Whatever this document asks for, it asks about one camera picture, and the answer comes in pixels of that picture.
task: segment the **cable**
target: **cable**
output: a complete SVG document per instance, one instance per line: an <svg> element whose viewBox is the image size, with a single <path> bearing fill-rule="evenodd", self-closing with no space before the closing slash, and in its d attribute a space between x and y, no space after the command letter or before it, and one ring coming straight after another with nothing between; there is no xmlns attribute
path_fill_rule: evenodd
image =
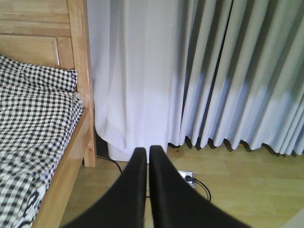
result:
<svg viewBox="0 0 304 228"><path fill-rule="evenodd" d="M189 175L185 176L185 180L186 181L192 181L192 182L195 182L195 183L199 184L205 190L205 192L207 194L207 200L209 202L211 202L211 198L212 198L211 192L210 192L210 190L208 189L208 187L203 182L201 182L200 180L198 180L198 179L196 179L194 177L191 177Z"/></svg>
<svg viewBox="0 0 304 228"><path fill-rule="evenodd" d="M123 172L123 171L122 171L122 168L120 168L119 164L118 164L116 161L114 161L113 159L111 159L111 158L106 158L106 157L102 157L102 156L99 156L99 155L97 155L97 158L102 158L102 159L105 159L105 160L108 160L108 161L111 161L111 162L115 163L115 164L117 165L117 167L118 167L120 173Z"/></svg>

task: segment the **floor board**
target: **floor board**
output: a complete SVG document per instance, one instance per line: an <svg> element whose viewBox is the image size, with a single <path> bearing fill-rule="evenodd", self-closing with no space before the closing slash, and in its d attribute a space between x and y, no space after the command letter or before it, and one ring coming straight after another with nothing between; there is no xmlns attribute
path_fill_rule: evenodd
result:
<svg viewBox="0 0 304 228"><path fill-rule="evenodd" d="M278 228L304 208L304 156L277 155L265 147L250 151L240 145L232 151L222 144L197 150L185 144L169 147L168 157L178 170L193 171L209 187L215 205L252 227ZM96 164L81 167L61 225L89 208L120 175L110 161ZM197 191L205 195L200 186ZM153 227L149 199L145 227Z"/></svg>

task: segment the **wooden bed frame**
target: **wooden bed frame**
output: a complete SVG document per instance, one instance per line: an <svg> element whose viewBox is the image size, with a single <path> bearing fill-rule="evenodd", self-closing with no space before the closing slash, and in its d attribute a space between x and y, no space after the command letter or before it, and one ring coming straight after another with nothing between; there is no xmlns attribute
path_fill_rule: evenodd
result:
<svg viewBox="0 0 304 228"><path fill-rule="evenodd" d="M86 0L0 0L0 53L37 65L78 70L85 111L52 179L36 228L59 227L82 160L96 158Z"/></svg>

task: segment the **power strip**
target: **power strip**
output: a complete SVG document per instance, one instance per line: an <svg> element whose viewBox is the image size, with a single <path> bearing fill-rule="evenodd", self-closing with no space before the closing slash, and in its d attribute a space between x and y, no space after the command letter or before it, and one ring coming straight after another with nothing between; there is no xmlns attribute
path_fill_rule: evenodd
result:
<svg viewBox="0 0 304 228"><path fill-rule="evenodd" d="M182 178L185 180L186 176L193 177L192 171L185 171L185 170L178 170L179 174L182 176ZM186 181L191 187L196 188L195 182L192 181Z"/></svg>

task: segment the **black and white checkered fabric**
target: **black and white checkered fabric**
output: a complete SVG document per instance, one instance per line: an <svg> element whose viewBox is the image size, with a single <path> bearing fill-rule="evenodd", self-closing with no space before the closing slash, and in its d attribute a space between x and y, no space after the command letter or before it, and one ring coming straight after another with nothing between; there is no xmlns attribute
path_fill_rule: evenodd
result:
<svg viewBox="0 0 304 228"><path fill-rule="evenodd" d="M77 72L0 55L0 227L31 227L83 112Z"/></svg>

